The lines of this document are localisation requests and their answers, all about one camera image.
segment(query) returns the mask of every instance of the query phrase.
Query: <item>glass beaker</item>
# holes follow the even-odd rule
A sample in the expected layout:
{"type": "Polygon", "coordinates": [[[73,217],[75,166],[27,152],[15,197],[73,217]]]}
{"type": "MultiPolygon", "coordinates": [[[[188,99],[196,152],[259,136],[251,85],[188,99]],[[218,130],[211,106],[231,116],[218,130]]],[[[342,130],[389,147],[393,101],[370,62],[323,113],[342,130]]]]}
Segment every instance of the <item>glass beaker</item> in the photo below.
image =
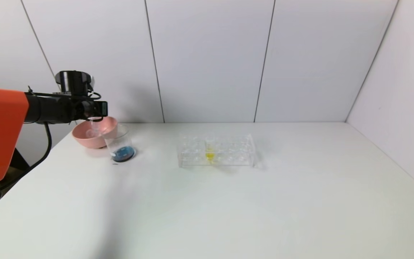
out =
{"type": "Polygon", "coordinates": [[[118,124],[116,131],[104,134],[103,138],[115,162],[125,162],[133,158],[137,152],[132,146],[129,129],[125,125],[118,124]]]}

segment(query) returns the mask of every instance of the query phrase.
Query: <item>white tabletop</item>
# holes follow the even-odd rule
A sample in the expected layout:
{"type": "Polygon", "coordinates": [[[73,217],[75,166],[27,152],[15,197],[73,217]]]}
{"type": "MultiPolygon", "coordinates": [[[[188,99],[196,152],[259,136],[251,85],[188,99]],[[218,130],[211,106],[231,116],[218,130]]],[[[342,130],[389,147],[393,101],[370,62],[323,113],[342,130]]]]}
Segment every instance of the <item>white tabletop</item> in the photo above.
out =
{"type": "Polygon", "coordinates": [[[350,125],[130,127],[132,160],[68,135],[5,195],[0,259],[414,259],[414,180],[350,125]],[[258,164],[179,168],[180,133],[250,133],[258,164]]]}

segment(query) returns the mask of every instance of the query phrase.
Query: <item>white wall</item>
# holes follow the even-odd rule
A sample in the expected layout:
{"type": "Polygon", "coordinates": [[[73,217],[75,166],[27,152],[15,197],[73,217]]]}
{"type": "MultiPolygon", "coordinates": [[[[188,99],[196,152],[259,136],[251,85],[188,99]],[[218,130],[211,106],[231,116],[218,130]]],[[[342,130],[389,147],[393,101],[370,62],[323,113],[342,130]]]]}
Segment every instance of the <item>white wall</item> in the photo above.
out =
{"type": "Polygon", "coordinates": [[[396,0],[276,0],[256,122],[345,121],[396,0]]]}
{"type": "Polygon", "coordinates": [[[89,73],[120,122],[163,122],[144,0],[23,3],[54,73],[89,73]]]}
{"type": "Polygon", "coordinates": [[[253,122],[274,0],[147,0],[166,122],[253,122]]]}
{"type": "MultiPolygon", "coordinates": [[[[38,92],[58,91],[20,1],[0,0],[0,88],[38,92]]],[[[52,141],[59,142],[72,125],[51,126],[52,141]]],[[[23,125],[17,149],[29,164],[41,158],[47,147],[43,125],[23,125]]]]}
{"type": "Polygon", "coordinates": [[[414,0],[400,0],[348,120],[414,177],[414,0]]]}

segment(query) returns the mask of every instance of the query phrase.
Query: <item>pink bowl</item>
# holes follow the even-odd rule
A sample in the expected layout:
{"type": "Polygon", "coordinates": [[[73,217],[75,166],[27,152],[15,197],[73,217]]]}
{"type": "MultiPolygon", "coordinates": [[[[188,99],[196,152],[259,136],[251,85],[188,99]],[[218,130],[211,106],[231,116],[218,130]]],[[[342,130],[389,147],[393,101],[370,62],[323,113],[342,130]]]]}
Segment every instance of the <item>pink bowl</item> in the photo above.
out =
{"type": "MultiPolygon", "coordinates": [[[[113,117],[104,117],[102,121],[94,123],[97,123],[99,131],[103,134],[117,134],[116,126],[118,121],[113,117]]],[[[87,137],[86,132],[91,129],[92,125],[90,121],[79,123],[72,131],[73,138],[76,139],[79,144],[87,147],[88,149],[100,149],[101,147],[106,146],[105,139],[103,139],[102,136],[93,138],[87,137]]]]}

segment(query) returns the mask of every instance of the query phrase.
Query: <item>wall seam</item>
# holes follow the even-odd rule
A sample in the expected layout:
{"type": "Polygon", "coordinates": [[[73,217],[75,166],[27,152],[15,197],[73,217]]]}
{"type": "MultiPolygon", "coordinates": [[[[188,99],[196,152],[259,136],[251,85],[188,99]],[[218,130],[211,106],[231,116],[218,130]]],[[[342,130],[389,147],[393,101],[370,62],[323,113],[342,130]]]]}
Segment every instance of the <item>wall seam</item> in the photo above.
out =
{"type": "Polygon", "coordinates": [[[269,32],[268,32],[268,41],[266,42],[266,50],[264,51],[263,69],[261,69],[260,87],[258,88],[257,105],[256,105],[256,108],[255,108],[255,116],[253,117],[253,122],[255,122],[255,120],[257,119],[258,102],[260,100],[260,92],[261,92],[261,83],[263,82],[263,74],[265,72],[266,54],[268,53],[269,37],[271,35],[271,26],[272,26],[272,19],[274,17],[274,8],[275,7],[276,7],[276,0],[274,0],[274,4],[272,5],[271,22],[269,24],[269,32]]]}

